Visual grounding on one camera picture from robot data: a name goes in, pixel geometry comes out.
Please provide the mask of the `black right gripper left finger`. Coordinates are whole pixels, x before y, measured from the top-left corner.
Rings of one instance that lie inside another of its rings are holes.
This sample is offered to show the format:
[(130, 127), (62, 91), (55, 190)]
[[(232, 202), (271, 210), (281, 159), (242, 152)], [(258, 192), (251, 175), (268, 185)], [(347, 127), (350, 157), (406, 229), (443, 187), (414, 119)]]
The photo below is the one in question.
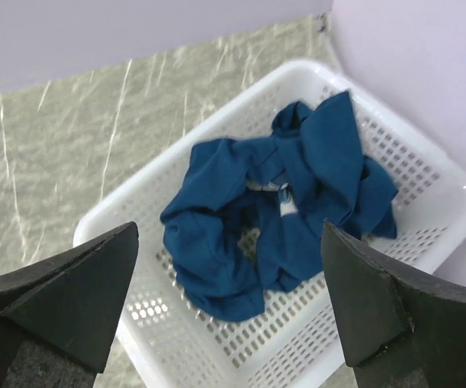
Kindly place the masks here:
[(0, 387), (92, 387), (138, 256), (130, 221), (0, 276)]

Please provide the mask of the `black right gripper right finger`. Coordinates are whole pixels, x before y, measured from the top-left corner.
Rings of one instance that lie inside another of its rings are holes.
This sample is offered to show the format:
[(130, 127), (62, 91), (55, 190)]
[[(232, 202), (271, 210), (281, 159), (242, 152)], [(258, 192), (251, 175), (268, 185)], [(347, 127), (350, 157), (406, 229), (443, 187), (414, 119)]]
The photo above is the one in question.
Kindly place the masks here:
[(466, 287), (325, 223), (325, 280), (360, 387), (466, 387)]

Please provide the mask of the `blue t shirt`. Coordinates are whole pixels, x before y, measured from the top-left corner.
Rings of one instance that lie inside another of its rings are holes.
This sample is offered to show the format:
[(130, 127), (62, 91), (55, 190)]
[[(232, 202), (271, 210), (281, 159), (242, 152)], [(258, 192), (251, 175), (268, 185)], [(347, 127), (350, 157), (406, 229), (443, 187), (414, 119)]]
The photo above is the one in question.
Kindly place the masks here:
[(323, 269), (325, 223), (395, 238), (392, 178), (364, 152), (348, 91), (316, 108), (282, 109), (266, 137), (195, 144), (162, 211), (177, 282), (196, 308), (226, 322), (265, 310)]

